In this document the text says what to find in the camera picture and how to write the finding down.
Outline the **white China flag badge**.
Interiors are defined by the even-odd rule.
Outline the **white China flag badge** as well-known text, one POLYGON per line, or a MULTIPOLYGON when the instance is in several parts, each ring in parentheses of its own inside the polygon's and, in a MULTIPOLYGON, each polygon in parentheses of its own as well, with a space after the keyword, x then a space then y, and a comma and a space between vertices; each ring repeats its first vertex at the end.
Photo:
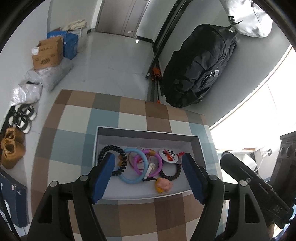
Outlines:
POLYGON ((175 164, 178 162, 178 155, 172 150, 162 148, 159 150, 159 156, 163 161, 170 164, 175 164))

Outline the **clear ring red top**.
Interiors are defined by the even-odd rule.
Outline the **clear ring red top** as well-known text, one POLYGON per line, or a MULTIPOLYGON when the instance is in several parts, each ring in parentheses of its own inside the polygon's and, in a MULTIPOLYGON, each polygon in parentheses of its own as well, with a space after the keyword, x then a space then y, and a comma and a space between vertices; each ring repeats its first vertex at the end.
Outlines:
POLYGON ((179 154, 177 154, 177 157, 178 157, 178 161, 177 161, 177 165, 182 165, 182 159, 183 159, 183 156, 184 156, 185 152, 180 152, 179 154))

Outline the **grey open cardboard box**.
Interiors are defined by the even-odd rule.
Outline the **grey open cardboard box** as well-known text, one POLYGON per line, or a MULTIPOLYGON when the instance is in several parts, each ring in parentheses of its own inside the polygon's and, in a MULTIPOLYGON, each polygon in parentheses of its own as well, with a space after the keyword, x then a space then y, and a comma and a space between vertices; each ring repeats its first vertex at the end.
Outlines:
POLYGON ((182 171, 172 181, 170 191, 157 192, 154 183, 160 171, 168 176, 176 173, 176 164, 167 163, 159 156, 162 148, 176 154, 189 153, 199 166, 205 166, 199 136, 96 126, 93 165, 98 164, 100 151, 108 145, 127 150, 127 166, 122 174, 110 178, 102 197, 107 200, 145 200, 189 191, 190 185, 182 171))

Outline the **checkered tablecloth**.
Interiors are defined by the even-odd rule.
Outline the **checkered tablecloth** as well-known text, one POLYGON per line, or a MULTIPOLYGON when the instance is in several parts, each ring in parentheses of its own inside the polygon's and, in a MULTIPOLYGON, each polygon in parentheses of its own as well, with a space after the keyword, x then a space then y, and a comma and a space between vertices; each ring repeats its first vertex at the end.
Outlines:
MULTIPOLYGON (((50 182, 72 182, 88 174, 107 145, 189 152, 209 173, 222 175, 205 117, 190 111, 61 90, 44 96, 33 127, 40 138, 31 178, 32 211, 50 182)), ((156 192, 153 181, 127 184, 112 177, 94 209, 108 240, 189 240, 203 207, 181 174, 172 190, 162 194, 156 192)))

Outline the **navy Jordan shoe box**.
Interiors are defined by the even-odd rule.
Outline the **navy Jordan shoe box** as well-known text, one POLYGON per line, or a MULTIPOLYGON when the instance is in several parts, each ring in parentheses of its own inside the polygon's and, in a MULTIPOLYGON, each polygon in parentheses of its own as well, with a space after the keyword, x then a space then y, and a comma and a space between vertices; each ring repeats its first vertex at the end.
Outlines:
POLYGON ((1 191, 13 224, 19 228, 26 227, 29 224, 27 187, 1 169, 1 191))

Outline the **tan boots pair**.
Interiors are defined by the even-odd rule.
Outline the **tan boots pair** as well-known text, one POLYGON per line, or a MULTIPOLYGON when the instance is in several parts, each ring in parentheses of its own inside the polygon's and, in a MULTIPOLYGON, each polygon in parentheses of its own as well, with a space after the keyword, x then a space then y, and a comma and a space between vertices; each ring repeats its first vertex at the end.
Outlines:
POLYGON ((15 127, 7 128, 1 140, 1 163, 4 168, 12 169, 25 155, 25 134, 15 127))

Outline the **black white sandals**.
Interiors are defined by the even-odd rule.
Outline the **black white sandals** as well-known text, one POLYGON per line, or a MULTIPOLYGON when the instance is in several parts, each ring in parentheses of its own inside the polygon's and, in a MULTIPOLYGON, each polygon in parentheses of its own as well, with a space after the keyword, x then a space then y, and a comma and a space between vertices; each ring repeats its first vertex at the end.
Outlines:
POLYGON ((37 112, 31 104, 18 104, 11 107, 8 114, 9 127, 15 127, 24 134, 29 133, 32 121, 37 117, 37 112))

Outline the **black backpack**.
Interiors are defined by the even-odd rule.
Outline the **black backpack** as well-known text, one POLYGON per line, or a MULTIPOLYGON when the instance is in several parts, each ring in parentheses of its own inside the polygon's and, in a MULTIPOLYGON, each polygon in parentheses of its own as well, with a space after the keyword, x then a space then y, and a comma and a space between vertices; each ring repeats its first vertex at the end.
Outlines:
POLYGON ((174 51, 161 81, 167 103, 175 108, 197 104, 209 92, 236 48, 237 31, 203 24, 174 51))

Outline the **grey plastic mailer bag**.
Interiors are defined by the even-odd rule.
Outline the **grey plastic mailer bag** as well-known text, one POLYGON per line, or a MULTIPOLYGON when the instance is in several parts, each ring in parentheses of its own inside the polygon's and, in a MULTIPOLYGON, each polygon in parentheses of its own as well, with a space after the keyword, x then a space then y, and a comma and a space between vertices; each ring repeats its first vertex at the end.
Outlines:
POLYGON ((51 92, 72 68, 73 61, 63 58, 58 66, 28 70, 25 78, 33 84, 41 84, 46 92, 51 92))

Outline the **white plastic bag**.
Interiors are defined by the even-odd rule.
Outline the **white plastic bag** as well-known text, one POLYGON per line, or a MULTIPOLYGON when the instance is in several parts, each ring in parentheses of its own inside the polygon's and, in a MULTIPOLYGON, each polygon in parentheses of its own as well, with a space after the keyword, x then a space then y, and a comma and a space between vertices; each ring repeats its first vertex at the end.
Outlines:
POLYGON ((42 84, 25 83, 13 89, 10 106, 33 104, 38 102, 42 93, 42 84))

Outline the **brown cardboard box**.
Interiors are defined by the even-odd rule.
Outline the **brown cardboard box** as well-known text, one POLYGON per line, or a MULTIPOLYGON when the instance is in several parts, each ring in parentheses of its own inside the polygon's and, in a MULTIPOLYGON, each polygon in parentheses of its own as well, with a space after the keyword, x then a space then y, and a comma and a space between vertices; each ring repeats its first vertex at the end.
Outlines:
POLYGON ((58 66, 63 58, 63 37, 45 39, 31 49, 35 70, 58 66))

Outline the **blue cardboard box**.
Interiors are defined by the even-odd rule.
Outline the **blue cardboard box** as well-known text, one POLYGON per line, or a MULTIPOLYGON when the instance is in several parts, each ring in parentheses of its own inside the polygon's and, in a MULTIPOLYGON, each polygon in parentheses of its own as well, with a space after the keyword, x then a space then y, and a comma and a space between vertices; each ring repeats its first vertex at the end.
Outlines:
POLYGON ((78 35, 67 31, 51 31, 47 33, 47 39, 53 37, 63 37, 63 56, 72 60, 77 55, 78 35))

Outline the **beige tote bag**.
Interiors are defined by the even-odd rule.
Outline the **beige tote bag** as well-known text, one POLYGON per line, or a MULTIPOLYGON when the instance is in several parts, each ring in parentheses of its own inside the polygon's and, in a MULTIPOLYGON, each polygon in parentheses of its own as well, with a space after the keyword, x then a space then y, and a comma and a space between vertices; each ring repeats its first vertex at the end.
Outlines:
POLYGON ((85 19, 82 19, 82 20, 76 20, 76 21, 69 23, 62 30, 63 31, 75 31, 78 29, 86 28, 86 27, 87 27, 87 21, 85 19))

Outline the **grey door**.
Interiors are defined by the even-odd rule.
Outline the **grey door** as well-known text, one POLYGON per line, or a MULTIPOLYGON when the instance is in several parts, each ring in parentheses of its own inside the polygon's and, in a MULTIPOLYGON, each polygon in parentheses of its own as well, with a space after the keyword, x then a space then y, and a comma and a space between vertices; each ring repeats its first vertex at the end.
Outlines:
POLYGON ((135 38, 148 5, 147 0, 102 1, 95 31, 135 38))

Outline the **white hanging bag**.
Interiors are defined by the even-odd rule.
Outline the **white hanging bag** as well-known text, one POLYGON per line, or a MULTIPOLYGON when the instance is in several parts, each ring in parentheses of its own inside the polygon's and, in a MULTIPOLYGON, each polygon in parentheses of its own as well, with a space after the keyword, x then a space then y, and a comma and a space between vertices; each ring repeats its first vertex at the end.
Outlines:
POLYGON ((272 18, 249 0, 220 0, 230 25, 241 35, 255 38, 267 37, 273 26, 272 18))

